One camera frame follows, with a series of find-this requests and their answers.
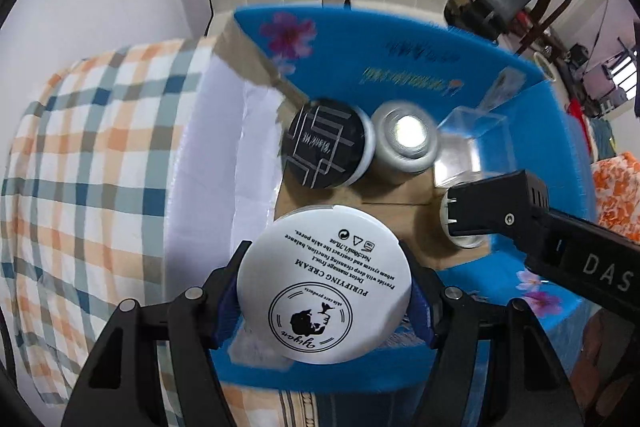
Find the printed logo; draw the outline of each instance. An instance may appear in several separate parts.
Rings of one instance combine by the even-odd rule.
[[[277,340],[303,353],[337,346],[349,333],[353,311],[346,297],[321,282],[294,284],[269,307],[269,325]]]

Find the pink flower print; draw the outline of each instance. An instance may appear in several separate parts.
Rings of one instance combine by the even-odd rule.
[[[562,313],[560,304],[562,299],[547,292],[527,292],[522,296],[527,301],[536,317],[542,319],[547,315],[558,315]]]
[[[296,67],[293,64],[287,62],[286,59],[282,57],[282,55],[276,55],[271,59],[271,61],[276,66],[276,68],[278,68],[278,73],[280,74],[287,75],[296,72]]]
[[[529,270],[521,270],[516,273],[518,279],[520,279],[520,284],[516,286],[516,289],[522,290],[524,292],[528,291],[537,291],[540,289],[540,285],[542,285],[542,280],[540,280],[540,276],[536,275]]]
[[[260,26],[260,35],[270,40],[269,49],[285,60],[311,55],[308,44],[317,34],[316,24],[311,19],[298,22],[295,15],[287,12],[275,13],[272,22]]]

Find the orange patterned cloth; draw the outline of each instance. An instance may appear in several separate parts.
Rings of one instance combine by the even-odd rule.
[[[591,166],[598,223],[640,244],[640,162],[625,152]]]

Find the jar lid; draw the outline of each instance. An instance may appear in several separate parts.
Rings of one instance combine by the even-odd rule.
[[[402,321],[410,293],[398,238],[342,205],[276,220],[238,270],[248,326],[276,352],[307,363],[345,362],[380,346]]]
[[[439,131],[433,118],[412,102],[385,102],[373,113],[376,158],[400,172],[424,172],[440,152]]]
[[[374,150],[369,117],[327,98],[306,103],[282,138],[286,168],[309,188],[352,184],[369,167]]]

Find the silver jar lid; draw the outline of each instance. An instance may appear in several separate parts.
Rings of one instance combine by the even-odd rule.
[[[376,159],[401,172],[419,173],[433,165],[440,151],[438,127],[412,102],[383,103],[371,121],[376,130]]]

